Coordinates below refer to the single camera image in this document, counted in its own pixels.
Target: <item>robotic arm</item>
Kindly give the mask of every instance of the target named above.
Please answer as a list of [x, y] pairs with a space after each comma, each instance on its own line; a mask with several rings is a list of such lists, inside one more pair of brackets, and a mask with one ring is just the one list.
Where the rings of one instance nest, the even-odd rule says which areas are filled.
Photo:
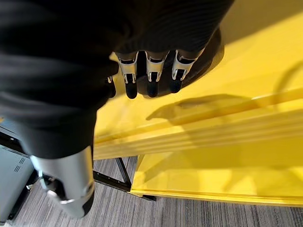
[[0, 115], [14, 121], [47, 195], [81, 218], [94, 198], [96, 113], [115, 95], [118, 64], [137, 95], [137, 53], [145, 51], [155, 97], [170, 50], [170, 89], [182, 81], [232, 0], [0, 0]]

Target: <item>vent slot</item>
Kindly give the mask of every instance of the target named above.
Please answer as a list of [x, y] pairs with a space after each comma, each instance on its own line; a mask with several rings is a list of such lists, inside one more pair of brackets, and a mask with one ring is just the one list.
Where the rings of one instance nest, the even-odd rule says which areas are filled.
[[23, 164], [25, 161], [25, 158], [21, 158], [21, 160], [19, 161], [20, 164]]
[[19, 171], [20, 167], [21, 167], [21, 166], [16, 166], [16, 168], [15, 168], [14, 172], [16, 172], [16, 173], [17, 173], [17, 172]]

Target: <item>gray carpet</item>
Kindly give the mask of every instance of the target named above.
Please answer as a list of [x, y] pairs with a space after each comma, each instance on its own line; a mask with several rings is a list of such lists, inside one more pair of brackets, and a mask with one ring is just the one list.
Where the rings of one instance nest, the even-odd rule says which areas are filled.
[[[136, 158], [124, 158], [131, 179]], [[121, 179], [113, 159], [95, 170]], [[5, 227], [303, 227], [303, 209], [158, 198], [156, 202], [96, 184], [89, 214], [70, 218], [35, 184], [18, 217]]]

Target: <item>yellow table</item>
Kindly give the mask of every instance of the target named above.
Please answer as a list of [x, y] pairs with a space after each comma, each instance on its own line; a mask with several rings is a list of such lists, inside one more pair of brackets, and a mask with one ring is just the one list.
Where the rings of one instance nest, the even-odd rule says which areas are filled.
[[303, 205], [302, 25], [301, 0], [237, 0], [223, 58], [195, 83], [130, 100], [116, 77], [94, 159], [140, 155], [138, 195]]

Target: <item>metal leg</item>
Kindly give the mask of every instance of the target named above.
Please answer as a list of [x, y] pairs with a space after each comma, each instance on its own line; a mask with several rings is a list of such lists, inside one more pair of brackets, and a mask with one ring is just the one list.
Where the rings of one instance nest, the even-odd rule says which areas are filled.
[[[132, 187], [132, 183], [131, 183], [131, 180], [129, 179], [129, 176], [128, 176], [128, 173], [126, 171], [126, 168], [125, 168], [125, 165], [123, 163], [122, 158], [120, 158], [120, 157], [116, 158], [116, 162], [118, 164], [118, 167], [119, 167], [119, 170], [122, 174], [124, 182], [121, 182], [117, 179], [106, 176], [106, 175], [104, 175], [102, 173], [99, 173], [97, 171], [93, 171], [94, 180], [97, 183], [101, 183], [101, 184], [109, 186], [111, 188], [115, 188], [115, 189], [118, 189], [118, 190], [123, 191], [123, 192], [130, 192], [131, 187]], [[149, 200], [149, 201], [156, 201], [156, 197], [151, 196], [151, 195], [143, 195], [142, 199]]]
[[119, 180], [116, 180], [114, 178], [111, 178], [109, 176], [106, 176], [102, 173], [93, 171], [94, 180], [97, 183], [104, 184], [106, 186], [118, 189], [123, 192], [130, 192], [131, 185], [128, 185], [127, 183], [121, 182]]
[[129, 176], [128, 176], [128, 173], [127, 173], [127, 170], [125, 168], [122, 158], [120, 158], [120, 157], [116, 158], [116, 162], [118, 164], [118, 167], [120, 169], [124, 182], [126, 184], [132, 186], [131, 180], [129, 179]]

